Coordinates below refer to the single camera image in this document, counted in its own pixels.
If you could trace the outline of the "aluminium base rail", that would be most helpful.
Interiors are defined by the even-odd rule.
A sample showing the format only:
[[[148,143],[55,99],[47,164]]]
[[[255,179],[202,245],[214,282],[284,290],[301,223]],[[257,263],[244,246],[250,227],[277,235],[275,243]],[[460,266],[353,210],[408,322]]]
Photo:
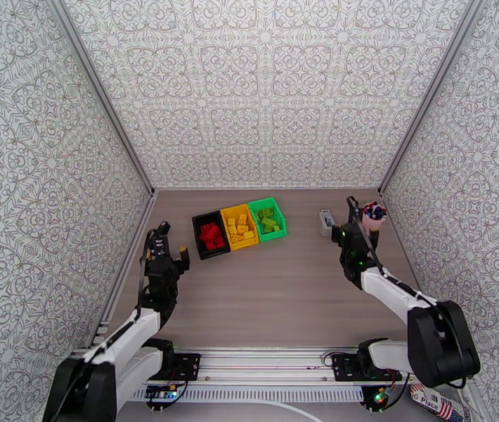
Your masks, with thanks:
[[[218,385],[270,385],[302,383],[350,383],[359,386],[402,385],[407,373],[390,369],[374,369],[365,380],[336,382],[330,356],[336,353],[354,354],[353,349],[322,351],[301,347],[224,347],[174,350],[164,356],[163,367],[146,382],[171,381],[171,370],[176,353],[201,354],[200,370],[196,381]]]

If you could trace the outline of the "aluminium frame post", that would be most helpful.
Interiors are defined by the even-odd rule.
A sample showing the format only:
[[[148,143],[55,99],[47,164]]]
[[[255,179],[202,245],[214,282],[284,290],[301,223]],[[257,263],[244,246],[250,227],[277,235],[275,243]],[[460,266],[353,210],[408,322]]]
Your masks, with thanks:
[[[103,111],[111,129],[115,132],[117,138],[122,144],[127,153],[134,169],[151,198],[155,197],[155,188],[146,172],[134,145],[127,134],[127,131],[122,123],[122,120],[115,109],[109,94],[102,83],[93,59],[91,58],[85,43],[83,42],[78,28],[70,15],[70,12],[64,0],[46,0],[57,25],[60,28],[61,34],[68,42],[72,55],[75,57],[80,70],[85,76],[85,80],[91,88],[93,95]]]
[[[398,145],[396,153],[391,159],[387,171],[377,187],[377,192],[380,197],[384,196],[384,192],[390,185],[392,177],[396,173],[398,166],[401,164],[406,151],[416,136],[419,128],[422,126],[428,112],[438,97],[442,86],[446,83],[455,62],[462,53],[463,46],[467,38],[473,32],[477,21],[480,18],[487,1],[488,0],[468,0],[466,8],[460,16],[460,20],[453,32],[451,40],[444,50],[438,67],[430,79],[426,91],[424,92],[424,95],[406,129],[406,132]]]

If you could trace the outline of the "yellow plastic bin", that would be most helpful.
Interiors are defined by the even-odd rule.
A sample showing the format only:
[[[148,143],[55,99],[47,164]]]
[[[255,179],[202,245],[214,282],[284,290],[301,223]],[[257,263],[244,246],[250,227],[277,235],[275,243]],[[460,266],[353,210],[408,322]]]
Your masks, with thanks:
[[[247,248],[253,245],[259,244],[259,237],[258,237],[258,232],[257,232],[257,226],[255,224],[255,221],[252,218],[252,215],[250,213],[250,209],[248,208],[248,204],[241,204],[241,205],[236,205],[233,207],[226,207],[220,210],[221,218],[223,221],[223,225],[226,228],[226,238],[228,240],[228,243],[230,245],[230,248],[232,251],[236,250],[241,250],[243,248]],[[229,226],[227,225],[227,219],[228,218],[235,218],[237,225],[238,225],[238,216],[240,214],[246,214],[247,215],[247,224],[249,226],[249,230],[254,232],[255,237],[253,239],[244,239],[243,241],[233,243],[231,240],[231,235],[228,231]]]

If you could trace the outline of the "pink pen cup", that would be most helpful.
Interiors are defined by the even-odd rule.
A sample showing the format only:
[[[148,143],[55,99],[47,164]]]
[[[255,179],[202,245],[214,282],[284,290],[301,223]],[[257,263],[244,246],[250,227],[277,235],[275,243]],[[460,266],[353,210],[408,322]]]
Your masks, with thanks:
[[[361,209],[361,223],[365,231],[370,234],[379,231],[387,218],[387,209],[378,202],[365,204]]]

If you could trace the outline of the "green plastic bin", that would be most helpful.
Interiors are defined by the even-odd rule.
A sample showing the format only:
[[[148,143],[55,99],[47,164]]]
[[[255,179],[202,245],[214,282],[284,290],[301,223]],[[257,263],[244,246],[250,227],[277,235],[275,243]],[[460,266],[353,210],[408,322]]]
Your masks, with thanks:
[[[261,223],[261,219],[257,218],[257,211],[262,210],[265,207],[272,207],[274,209],[274,216],[272,217],[274,220],[278,222],[278,226],[280,227],[280,231],[272,234],[265,234],[264,225]],[[279,205],[274,197],[267,197],[259,200],[253,200],[248,202],[249,211],[256,222],[257,232],[259,236],[259,240],[261,242],[271,241],[274,239],[282,238],[287,235],[287,224],[286,219],[281,212]]]

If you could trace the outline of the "small circuit board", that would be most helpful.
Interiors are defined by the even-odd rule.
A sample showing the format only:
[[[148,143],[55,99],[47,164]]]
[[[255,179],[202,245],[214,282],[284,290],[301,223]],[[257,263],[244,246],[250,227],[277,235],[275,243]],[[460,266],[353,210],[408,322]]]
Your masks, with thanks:
[[[379,413],[388,405],[392,389],[389,386],[365,386],[362,392],[362,406],[369,412]]]
[[[148,402],[173,402],[179,396],[178,390],[171,387],[149,385],[145,391],[145,400]]]

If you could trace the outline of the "flag printed package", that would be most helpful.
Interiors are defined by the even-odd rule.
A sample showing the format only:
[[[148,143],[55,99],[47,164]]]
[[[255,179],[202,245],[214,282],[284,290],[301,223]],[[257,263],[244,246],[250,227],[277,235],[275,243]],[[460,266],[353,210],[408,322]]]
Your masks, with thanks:
[[[461,403],[422,383],[411,385],[410,398],[443,422],[473,422],[470,410],[466,410]]]

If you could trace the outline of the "small white box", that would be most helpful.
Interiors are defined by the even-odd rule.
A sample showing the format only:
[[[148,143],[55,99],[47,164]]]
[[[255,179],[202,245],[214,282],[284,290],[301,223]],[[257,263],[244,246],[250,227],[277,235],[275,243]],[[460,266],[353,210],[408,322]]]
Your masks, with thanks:
[[[332,213],[329,209],[321,209],[318,212],[320,220],[320,234],[324,237],[331,237],[332,226],[335,224]]]

